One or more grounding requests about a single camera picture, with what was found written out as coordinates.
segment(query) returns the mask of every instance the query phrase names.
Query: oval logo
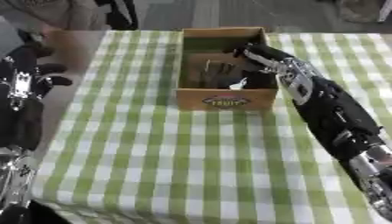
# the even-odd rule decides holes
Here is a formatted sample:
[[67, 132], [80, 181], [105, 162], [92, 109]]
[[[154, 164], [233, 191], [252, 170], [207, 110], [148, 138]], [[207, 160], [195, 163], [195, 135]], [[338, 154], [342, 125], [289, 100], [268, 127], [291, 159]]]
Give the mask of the oval logo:
[[235, 95], [215, 95], [203, 102], [218, 109], [231, 109], [250, 103], [250, 100]]

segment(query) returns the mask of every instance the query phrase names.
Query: floor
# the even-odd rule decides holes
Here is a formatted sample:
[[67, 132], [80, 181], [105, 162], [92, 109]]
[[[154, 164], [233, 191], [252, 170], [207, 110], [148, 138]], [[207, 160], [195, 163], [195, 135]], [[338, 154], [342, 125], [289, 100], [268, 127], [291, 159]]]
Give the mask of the floor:
[[[263, 26], [269, 32], [392, 33], [383, 24], [343, 21], [331, 0], [134, 0], [142, 30], [181, 30], [219, 26]], [[0, 57], [20, 40], [0, 19]]]

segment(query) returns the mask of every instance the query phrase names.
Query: cardboard box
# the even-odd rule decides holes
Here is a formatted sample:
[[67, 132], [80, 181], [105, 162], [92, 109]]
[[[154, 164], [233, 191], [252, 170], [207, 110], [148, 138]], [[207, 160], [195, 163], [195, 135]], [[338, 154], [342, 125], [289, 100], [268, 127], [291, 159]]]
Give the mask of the cardboard box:
[[181, 72], [177, 86], [178, 107], [183, 110], [270, 109], [277, 95], [275, 77], [272, 81], [274, 83], [258, 89], [230, 90], [199, 86], [200, 72], [209, 60], [235, 65], [236, 70], [233, 73], [255, 67], [241, 57], [234, 58], [232, 53], [223, 53], [223, 50], [247, 43], [260, 29], [251, 27], [183, 30]]

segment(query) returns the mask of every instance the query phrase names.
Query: robotic arm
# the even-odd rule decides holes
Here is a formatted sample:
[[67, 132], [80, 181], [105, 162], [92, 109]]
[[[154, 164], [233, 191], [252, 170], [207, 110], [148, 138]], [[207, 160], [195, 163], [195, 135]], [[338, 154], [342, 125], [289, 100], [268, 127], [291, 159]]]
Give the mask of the robotic arm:
[[56, 85], [72, 82], [59, 64], [38, 64], [49, 56], [35, 45], [24, 45], [0, 60], [0, 224], [48, 223], [32, 201], [30, 188], [37, 171], [33, 152], [42, 132], [43, 97]]
[[392, 221], [392, 150], [380, 139], [382, 127], [368, 112], [309, 62], [265, 41], [250, 41], [234, 49], [234, 56], [277, 74], [311, 133], [339, 161], [370, 205]]

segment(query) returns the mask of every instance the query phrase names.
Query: green checkered tablecloth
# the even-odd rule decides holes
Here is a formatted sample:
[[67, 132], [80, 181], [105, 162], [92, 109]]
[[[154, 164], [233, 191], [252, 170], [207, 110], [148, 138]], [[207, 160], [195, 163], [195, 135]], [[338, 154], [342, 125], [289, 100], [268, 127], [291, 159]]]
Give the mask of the green checkered tablecloth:
[[[392, 52], [378, 34], [270, 34], [349, 91], [392, 145]], [[73, 223], [387, 223], [278, 92], [273, 109], [180, 112], [180, 32], [109, 31], [33, 195]]]

